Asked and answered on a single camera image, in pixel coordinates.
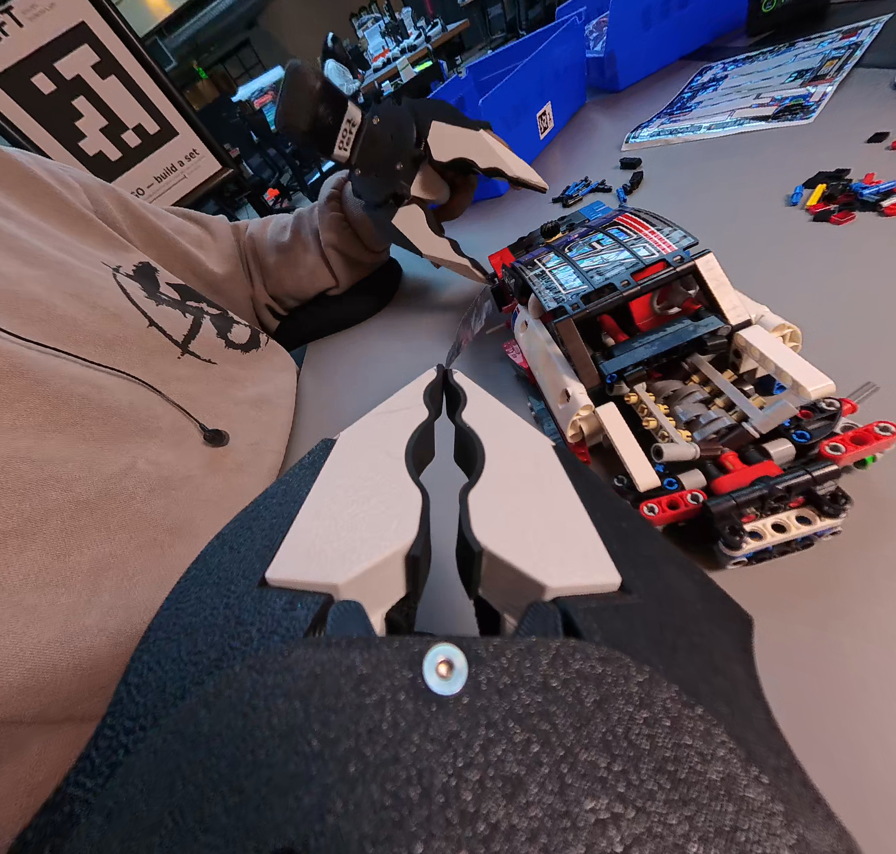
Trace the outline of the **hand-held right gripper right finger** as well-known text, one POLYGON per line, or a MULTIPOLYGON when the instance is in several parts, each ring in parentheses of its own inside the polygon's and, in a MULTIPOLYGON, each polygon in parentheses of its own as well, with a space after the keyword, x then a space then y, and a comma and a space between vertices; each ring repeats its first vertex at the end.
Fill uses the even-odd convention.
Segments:
POLYGON ((529 606, 623 584, 560 451, 462 372, 448 371, 459 493, 456 564, 481 635, 511 635, 529 606))

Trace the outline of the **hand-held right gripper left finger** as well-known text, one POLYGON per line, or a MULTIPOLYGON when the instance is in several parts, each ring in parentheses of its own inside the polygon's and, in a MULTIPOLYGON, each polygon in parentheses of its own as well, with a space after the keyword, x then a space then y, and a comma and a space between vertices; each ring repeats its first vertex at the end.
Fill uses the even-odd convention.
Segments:
POLYGON ((434 459, 445 369, 345 429, 265 572, 275 588, 359 602, 378 635, 410 635, 431 565, 421 475, 434 459))

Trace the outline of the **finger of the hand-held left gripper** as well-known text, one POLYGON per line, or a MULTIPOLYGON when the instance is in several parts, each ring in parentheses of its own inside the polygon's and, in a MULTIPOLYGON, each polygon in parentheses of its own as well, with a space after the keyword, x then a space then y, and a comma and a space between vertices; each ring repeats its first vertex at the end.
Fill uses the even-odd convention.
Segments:
POLYGON ((459 165, 464 172, 498 177, 522 189, 546 193, 542 177, 491 131, 430 120, 427 163, 422 166, 422 193, 448 194, 437 166, 459 165))
POLYGON ((420 205, 399 208, 392 218, 393 242, 420 255, 426 261, 479 284, 490 283, 490 274, 478 262, 465 255, 453 239, 436 228, 437 222, 420 205))

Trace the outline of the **clear plastic bag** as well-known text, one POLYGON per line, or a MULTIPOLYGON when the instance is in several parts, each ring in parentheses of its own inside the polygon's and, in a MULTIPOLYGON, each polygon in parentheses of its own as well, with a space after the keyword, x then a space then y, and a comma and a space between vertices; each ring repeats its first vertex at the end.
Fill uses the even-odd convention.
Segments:
POLYGON ((487 322, 497 314, 498 310, 492 288, 482 288, 463 314, 455 333, 454 341, 443 361, 445 369, 452 368, 454 362, 466 347, 476 339, 476 336, 487 325, 487 322))

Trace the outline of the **lego race car model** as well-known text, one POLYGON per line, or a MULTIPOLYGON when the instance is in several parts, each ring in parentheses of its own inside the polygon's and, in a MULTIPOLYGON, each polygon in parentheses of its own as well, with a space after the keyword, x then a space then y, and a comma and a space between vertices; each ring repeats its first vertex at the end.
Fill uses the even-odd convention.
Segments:
POLYGON ((723 568, 834 538, 845 477, 894 450, 800 355, 800 329, 733 287, 677 223, 595 202, 490 254, 504 345, 547 433, 723 568))

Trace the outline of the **lego sticker sheet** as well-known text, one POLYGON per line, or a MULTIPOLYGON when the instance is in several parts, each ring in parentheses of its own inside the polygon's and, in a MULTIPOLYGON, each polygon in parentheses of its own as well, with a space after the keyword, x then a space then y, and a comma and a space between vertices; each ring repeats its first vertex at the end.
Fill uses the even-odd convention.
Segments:
POLYGON ((703 66, 622 151, 707 141, 812 122, 893 14, 703 66))

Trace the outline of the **person's left forearm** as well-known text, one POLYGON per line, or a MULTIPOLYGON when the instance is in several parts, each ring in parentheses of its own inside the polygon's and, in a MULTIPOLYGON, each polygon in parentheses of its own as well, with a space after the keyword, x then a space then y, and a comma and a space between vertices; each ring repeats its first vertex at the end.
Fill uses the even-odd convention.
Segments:
POLYGON ((311 206, 231 228, 252 308, 270 331, 292 309, 319 295, 345 293, 390 257, 390 244, 375 231, 346 170, 324 183, 311 206))

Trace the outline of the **pile of small lego pieces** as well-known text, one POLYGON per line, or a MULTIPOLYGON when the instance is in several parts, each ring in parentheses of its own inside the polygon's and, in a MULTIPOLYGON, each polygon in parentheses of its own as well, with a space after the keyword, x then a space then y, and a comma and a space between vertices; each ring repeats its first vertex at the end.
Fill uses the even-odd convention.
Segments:
POLYGON ((842 227, 860 214, 881 219, 895 217, 895 180, 867 172, 855 176, 848 167, 821 170, 808 176, 785 198, 817 224, 842 227))

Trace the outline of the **person's left hand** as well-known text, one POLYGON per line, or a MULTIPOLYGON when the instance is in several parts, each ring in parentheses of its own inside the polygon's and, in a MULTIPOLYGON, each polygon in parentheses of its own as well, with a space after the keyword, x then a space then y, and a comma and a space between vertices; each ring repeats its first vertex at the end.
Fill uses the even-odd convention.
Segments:
POLYGON ((478 174, 446 169, 441 177, 448 185, 449 197, 441 205, 432 207, 431 211, 434 217, 444 224, 458 219, 472 204, 478 185, 478 174))

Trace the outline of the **blue bin with tag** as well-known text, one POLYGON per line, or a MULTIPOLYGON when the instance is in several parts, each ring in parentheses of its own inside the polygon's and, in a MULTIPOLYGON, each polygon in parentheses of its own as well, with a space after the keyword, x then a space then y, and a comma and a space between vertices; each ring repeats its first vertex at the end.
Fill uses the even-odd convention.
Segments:
POLYGON ((431 98, 485 120, 528 163, 586 102, 586 37, 579 16, 555 21, 480 57, 431 98))

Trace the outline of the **cluster of blue black pins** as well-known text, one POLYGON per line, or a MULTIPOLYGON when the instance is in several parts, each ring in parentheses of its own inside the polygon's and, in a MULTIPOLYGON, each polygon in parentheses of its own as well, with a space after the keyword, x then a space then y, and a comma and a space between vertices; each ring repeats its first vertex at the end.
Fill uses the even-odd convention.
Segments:
POLYGON ((552 198, 552 203, 562 206, 565 210, 571 210, 592 194, 612 194, 618 204, 625 207, 633 193, 644 182, 643 163, 643 159, 639 156, 622 156, 619 159, 619 171, 630 175, 621 184, 613 186, 606 178, 591 180, 585 176, 566 185, 552 198))

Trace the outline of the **wooden work table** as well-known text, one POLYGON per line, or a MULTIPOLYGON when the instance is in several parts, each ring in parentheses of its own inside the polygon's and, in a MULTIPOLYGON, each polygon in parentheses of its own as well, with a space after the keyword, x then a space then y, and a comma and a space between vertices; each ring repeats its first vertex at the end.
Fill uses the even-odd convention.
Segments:
POLYGON ((378 72, 412 58, 418 51, 437 48, 463 35, 469 20, 445 23, 441 17, 421 17, 413 8, 397 9, 391 0, 369 0, 350 14, 353 40, 345 39, 352 63, 359 71, 378 72))

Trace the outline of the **person's torso in beige hoodie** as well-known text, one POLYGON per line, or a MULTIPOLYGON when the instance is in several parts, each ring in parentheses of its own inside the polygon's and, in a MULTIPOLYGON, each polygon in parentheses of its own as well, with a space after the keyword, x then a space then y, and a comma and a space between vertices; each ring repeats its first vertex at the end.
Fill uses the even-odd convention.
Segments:
POLYGON ((14 781, 67 770, 174 583, 279 474, 297 368, 254 313, 233 224, 2 148, 14 781))

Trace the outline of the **framed marker sign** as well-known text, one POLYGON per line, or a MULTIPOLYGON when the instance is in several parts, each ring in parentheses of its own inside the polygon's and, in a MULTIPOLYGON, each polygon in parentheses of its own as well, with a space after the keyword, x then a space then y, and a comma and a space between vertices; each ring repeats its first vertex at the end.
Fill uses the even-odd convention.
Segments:
POLYGON ((237 174, 110 0, 1 0, 1 127, 159 207, 237 174))

